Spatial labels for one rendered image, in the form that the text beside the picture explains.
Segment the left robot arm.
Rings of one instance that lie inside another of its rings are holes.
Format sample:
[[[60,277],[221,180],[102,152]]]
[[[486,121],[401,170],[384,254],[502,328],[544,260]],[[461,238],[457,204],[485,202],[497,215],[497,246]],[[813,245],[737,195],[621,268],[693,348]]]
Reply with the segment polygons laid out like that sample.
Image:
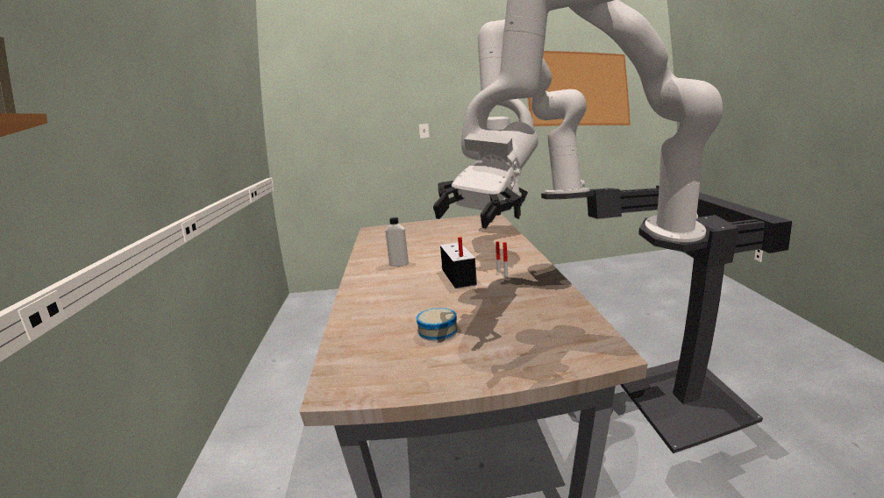
[[[661,147],[658,213],[645,220],[645,228],[658,238],[675,242],[703,239],[706,228],[697,222],[698,215],[695,222],[702,150],[722,118],[722,98],[708,82],[673,75],[658,33],[644,16],[619,0],[507,0],[500,74],[467,107],[462,152],[473,160],[485,155],[489,160],[489,154],[492,159],[499,156],[512,166],[515,177],[521,174],[538,146],[537,133],[519,121],[505,129],[489,129],[488,115],[501,102],[537,94],[547,14],[566,7],[623,49],[638,71],[652,109],[680,123],[674,138]]]

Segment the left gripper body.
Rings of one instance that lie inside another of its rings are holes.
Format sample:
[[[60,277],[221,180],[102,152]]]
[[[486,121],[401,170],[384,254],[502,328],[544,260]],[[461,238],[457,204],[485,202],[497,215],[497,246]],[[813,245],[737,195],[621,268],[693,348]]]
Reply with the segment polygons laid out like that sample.
[[[506,188],[512,190],[515,184],[515,173],[512,166],[499,156],[492,159],[493,154],[483,156],[467,167],[453,182],[452,187],[458,190],[463,198],[455,202],[459,206],[484,210],[490,202],[490,195],[498,195],[499,200],[508,199],[500,192]],[[501,160],[499,161],[498,158]],[[483,193],[483,194],[482,194]],[[472,201],[471,201],[471,200]],[[486,202],[486,203],[485,203]]]

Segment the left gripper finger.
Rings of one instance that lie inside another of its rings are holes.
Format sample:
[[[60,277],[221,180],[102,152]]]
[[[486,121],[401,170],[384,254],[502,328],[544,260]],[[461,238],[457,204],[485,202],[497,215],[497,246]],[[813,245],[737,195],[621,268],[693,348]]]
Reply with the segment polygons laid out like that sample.
[[[453,182],[454,181],[445,181],[438,184],[439,199],[433,205],[433,209],[435,211],[435,216],[437,219],[442,218],[442,216],[449,209],[449,204],[465,199],[461,195],[459,195],[458,189],[452,187]],[[453,197],[449,198],[448,195],[451,193],[453,193]]]
[[[499,216],[501,215],[501,212],[510,210],[511,207],[514,207],[521,203],[520,196],[508,188],[506,188],[503,192],[500,192],[500,194],[509,199],[504,199],[500,201],[498,195],[490,195],[490,202],[481,212],[481,227],[484,229],[486,229],[488,225],[492,223],[495,216]]]

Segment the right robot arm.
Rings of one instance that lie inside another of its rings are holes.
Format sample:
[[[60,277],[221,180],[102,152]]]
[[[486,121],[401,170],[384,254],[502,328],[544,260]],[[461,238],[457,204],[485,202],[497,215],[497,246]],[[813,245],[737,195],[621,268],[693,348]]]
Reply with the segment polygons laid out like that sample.
[[[486,23],[478,34],[481,90],[498,79],[501,69],[504,20]],[[584,95],[576,89],[545,92],[551,84],[552,74],[545,60],[542,61],[538,92],[531,98],[534,115],[542,120],[562,119],[562,124],[549,132],[548,146],[552,170],[553,189],[546,194],[588,192],[581,180],[576,130],[583,118],[587,104]],[[513,110],[519,119],[534,129],[533,119],[527,107],[519,100],[507,100],[498,105]],[[510,123],[508,117],[488,117],[487,128],[501,130]],[[578,191],[570,191],[576,190]],[[553,190],[553,191],[552,191]],[[562,191],[561,191],[562,190]]]

